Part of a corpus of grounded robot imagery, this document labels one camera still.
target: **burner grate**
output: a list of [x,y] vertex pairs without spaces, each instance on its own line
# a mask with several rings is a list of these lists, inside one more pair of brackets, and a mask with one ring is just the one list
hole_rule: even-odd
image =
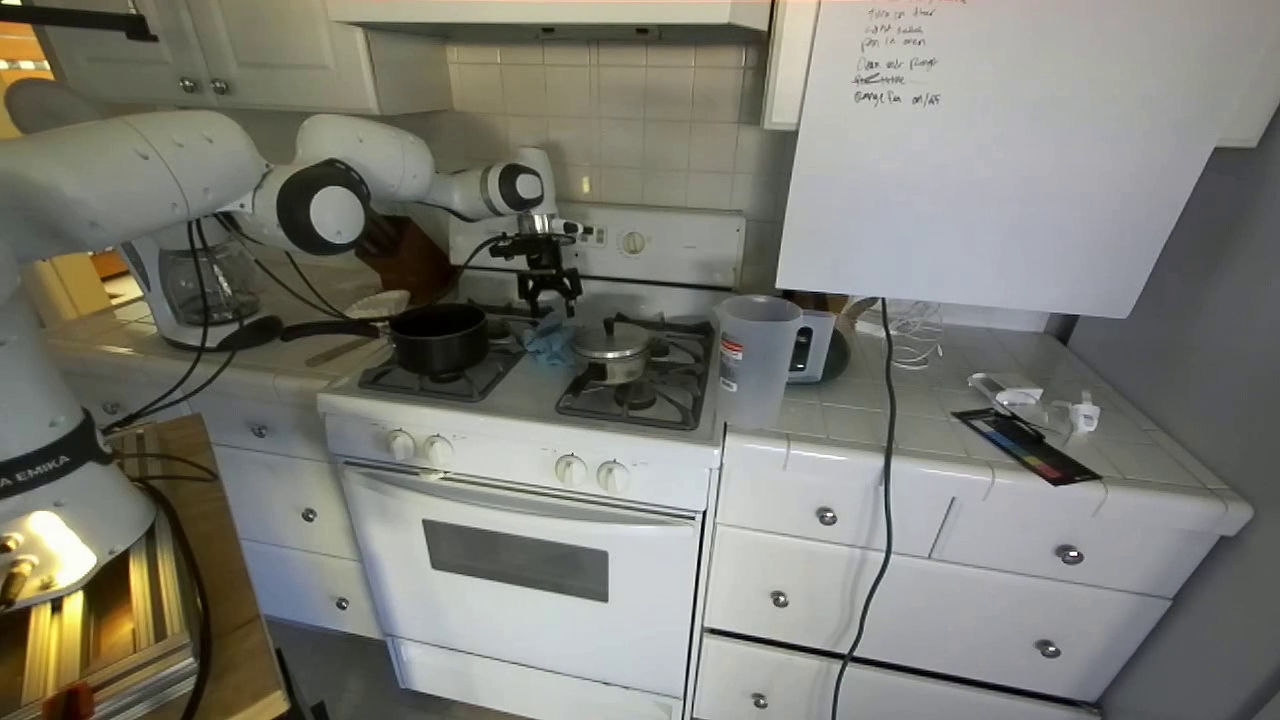
[[560,418],[591,418],[650,429],[697,429],[714,374],[714,323],[632,320],[650,335],[643,377],[635,385],[605,385],[579,374],[558,402]]

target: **oven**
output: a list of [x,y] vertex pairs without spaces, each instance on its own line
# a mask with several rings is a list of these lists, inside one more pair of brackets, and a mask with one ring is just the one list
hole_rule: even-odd
[[[432,380],[389,352],[317,406],[402,688],[517,717],[675,720],[721,467],[709,318],[746,221],[578,221],[596,235],[571,250],[578,318],[503,310],[511,274],[477,261],[458,303],[486,310],[486,360]],[[492,231],[449,231],[449,250],[473,256]],[[596,328],[632,335],[643,370],[579,364]]]
[[358,465],[345,494],[392,644],[680,699],[701,515]]

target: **drawer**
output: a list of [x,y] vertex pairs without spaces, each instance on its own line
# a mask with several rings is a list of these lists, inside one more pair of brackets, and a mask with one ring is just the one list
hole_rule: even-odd
[[1061,510],[958,505],[936,561],[1177,595],[1215,531],[1104,519]]
[[[709,623],[844,653],[882,551],[717,531]],[[861,657],[1096,699],[1168,601],[898,555]]]
[[347,505],[329,465],[216,448],[242,542],[358,561]]
[[265,615],[382,640],[358,561],[244,545],[244,564]]
[[312,458],[326,462],[326,424],[312,396],[242,396],[219,391],[198,406],[212,445],[252,448],[277,458]]
[[[983,483],[983,467],[898,462],[898,551],[927,555],[953,496],[977,496]],[[732,436],[726,445],[721,526],[882,548],[882,451]]]
[[[828,657],[746,644],[728,637],[706,640],[697,682],[697,720],[828,720],[841,663]],[[1074,704],[1003,695],[988,688],[947,685],[936,678],[849,663],[841,717],[867,720],[1096,720]]]

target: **black pot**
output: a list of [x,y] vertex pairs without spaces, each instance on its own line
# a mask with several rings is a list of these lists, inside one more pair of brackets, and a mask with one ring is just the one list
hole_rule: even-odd
[[473,303],[423,303],[392,323],[396,364],[437,385],[462,380],[489,352],[486,313]]

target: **oven handle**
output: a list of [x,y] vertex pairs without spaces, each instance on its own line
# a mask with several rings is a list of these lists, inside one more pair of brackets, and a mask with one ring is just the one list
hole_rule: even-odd
[[347,479],[358,483],[392,483],[414,496],[429,496],[437,505],[462,505],[473,511],[497,511],[497,515],[526,515],[526,519],[554,519],[554,526],[613,526],[613,530],[675,530],[675,526],[697,526],[697,515],[668,515],[668,511],[640,511],[640,510],[613,510],[613,505],[585,505],[585,499],[565,499],[565,496],[539,496],[539,494],[509,494],[492,483],[458,483],[437,473],[418,473],[418,476],[389,476],[377,467],[345,467]]

